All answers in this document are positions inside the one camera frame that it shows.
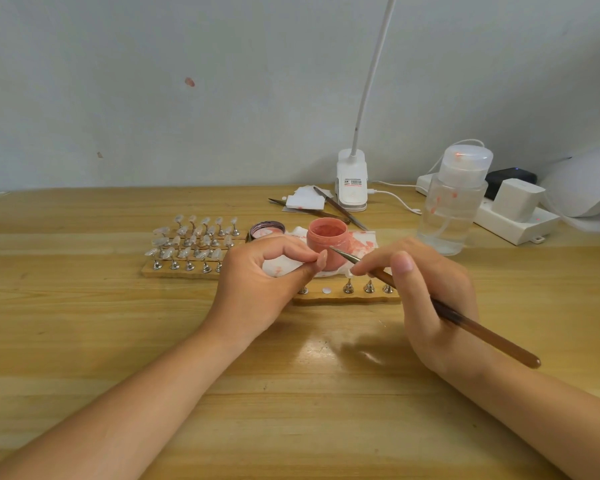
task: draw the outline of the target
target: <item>white bottle lid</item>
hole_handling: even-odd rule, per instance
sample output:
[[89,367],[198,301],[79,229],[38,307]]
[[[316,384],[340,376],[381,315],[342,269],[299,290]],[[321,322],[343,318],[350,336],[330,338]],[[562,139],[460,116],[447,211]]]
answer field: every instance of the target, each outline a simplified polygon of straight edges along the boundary
[[483,185],[492,160],[493,153],[487,148],[455,144],[445,150],[438,178],[450,187],[477,188]]

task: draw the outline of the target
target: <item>transparent plastic bottle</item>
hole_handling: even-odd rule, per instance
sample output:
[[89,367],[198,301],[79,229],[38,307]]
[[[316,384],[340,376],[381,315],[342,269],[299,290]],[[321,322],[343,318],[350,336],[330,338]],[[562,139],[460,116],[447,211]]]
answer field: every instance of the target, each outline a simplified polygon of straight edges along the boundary
[[440,254],[462,251],[464,241],[487,190],[493,153],[471,144],[446,149],[440,171],[431,179],[418,226],[418,239]]

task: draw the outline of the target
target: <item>hand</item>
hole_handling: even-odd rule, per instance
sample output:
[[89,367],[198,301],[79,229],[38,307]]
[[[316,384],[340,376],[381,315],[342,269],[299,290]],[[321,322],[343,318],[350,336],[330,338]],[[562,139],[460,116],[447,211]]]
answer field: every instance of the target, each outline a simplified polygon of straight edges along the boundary
[[478,305],[466,269],[422,242],[407,238],[364,256],[351,268],[357,276],[391,266],[404,309],[411,346],[430,370],[453,383],[480,376],[493,351],[480,339],[439,318],[430,296],[478,320]]
[[[279,278],[266,275],[262,263],[282,255],[304,264]],[[324,268],[326,261],[326,251],[318,254],[300,239],[288,235],[263,237],[232,248],[224,258],[216,298],[205,326],[248,346]]]

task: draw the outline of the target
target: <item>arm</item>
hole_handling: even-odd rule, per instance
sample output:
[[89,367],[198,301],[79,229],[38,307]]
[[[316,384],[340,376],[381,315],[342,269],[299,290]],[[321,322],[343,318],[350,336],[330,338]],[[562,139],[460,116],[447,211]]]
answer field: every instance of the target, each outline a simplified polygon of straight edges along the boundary
[[600,480],[600,399],[499,354],[438,318],[430,295],[477,320],[466,270],[414,239],[365,256],[362,275],[391,266],[408,339],[424,364],[574,479]]
[[[282,254],[305,264],[282,278],[266,276],[264,259]],[[208,387],[325,263],[326,252],[290,237],[232,249],[214,304],[192,336],[0,462],[0,480],[138,478]]]

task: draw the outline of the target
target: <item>forearm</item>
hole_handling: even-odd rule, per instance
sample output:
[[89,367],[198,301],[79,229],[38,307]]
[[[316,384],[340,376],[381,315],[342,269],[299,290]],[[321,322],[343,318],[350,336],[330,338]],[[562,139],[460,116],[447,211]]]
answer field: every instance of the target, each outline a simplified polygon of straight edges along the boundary
[[0,480],[138,478],[241,354],[202,327],[0,464]]
[[497,354],[472,383],[450,380],[574,479],[600,479],[600,398]]

